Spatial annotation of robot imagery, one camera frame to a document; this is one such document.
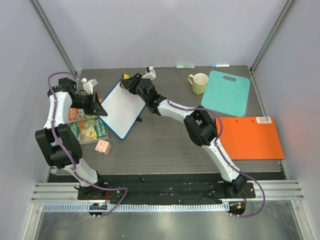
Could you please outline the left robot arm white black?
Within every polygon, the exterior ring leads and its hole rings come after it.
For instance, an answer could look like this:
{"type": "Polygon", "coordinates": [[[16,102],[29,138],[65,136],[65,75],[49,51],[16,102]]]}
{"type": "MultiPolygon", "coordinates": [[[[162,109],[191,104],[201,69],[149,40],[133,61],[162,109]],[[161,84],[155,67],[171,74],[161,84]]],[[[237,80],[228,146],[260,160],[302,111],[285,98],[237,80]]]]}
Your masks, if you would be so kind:
{"type": "Polygon", "coordinates": [[[70,108],[82,109],[86,114],[107,116],[95,92],[77,93],[76,82],[60,78],[56,86],[49,86],[48,119],[43,129],[35,132],[35,139],[50,167],[69,172],[79,182],[77,191],[85,197],[100,200],[107,188],[99,173],[83,159],[79,140],[69,127],[70,108]]]}

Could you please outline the blue framed whiteboard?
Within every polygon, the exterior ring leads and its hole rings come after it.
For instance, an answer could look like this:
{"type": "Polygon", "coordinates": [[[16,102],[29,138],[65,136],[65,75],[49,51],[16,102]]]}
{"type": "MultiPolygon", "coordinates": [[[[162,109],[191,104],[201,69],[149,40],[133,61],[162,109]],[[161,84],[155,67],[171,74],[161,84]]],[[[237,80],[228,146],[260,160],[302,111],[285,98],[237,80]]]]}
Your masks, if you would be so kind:
{"type": "Polygon", "coordinates": [[[120,86],[118,81],[101,105],[107,116],[98,117],[121,140],[125,139],[129,131],[137,121],[137,117],[145,108],[144,101],[120,86]]]}

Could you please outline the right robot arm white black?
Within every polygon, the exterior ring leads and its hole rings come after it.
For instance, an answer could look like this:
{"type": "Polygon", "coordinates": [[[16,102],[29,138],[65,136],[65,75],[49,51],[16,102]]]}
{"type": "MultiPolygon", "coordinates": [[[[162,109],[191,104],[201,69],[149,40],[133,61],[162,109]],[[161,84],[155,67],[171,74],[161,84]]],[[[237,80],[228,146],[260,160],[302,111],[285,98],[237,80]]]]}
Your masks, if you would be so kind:
{"type": "Polygon", "coordinates": [[[222,146],[220,137],[223,132],[223,124],[221,119],[218,119],[220,125],[218,129],[216,121],[208,114],[208,109],[201,106],[188,108],[170,102],[166,97],[157,93],[151,79],[143,78],[139,73],[132,77],[123,74],[119,85],[132,95],[139,96],[151,113],[183,123],[190,140],[196,146],[203,148],[218,167],[226,185],[226,193],[233,198],[243,193],[247,178],[232,162],[222,146]]]}

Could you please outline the yellow whiteboard eraser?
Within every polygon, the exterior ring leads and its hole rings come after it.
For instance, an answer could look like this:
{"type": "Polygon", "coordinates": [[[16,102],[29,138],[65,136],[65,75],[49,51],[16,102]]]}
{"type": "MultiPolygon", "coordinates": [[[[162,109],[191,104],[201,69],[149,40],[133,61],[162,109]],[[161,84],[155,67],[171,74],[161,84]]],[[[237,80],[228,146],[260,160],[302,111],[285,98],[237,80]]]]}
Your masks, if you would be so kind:
{"type": "Polygon", "coordinates": [[[124,80],[126,80],[126,79],[129,79],[129,78],[130,78],[130,76],[129,76],[128,74],[126,74],[126,73],[125,73],[125,74],[123,74],[123,75],[122,75],[122,78],[123,78],[124,80]]]}

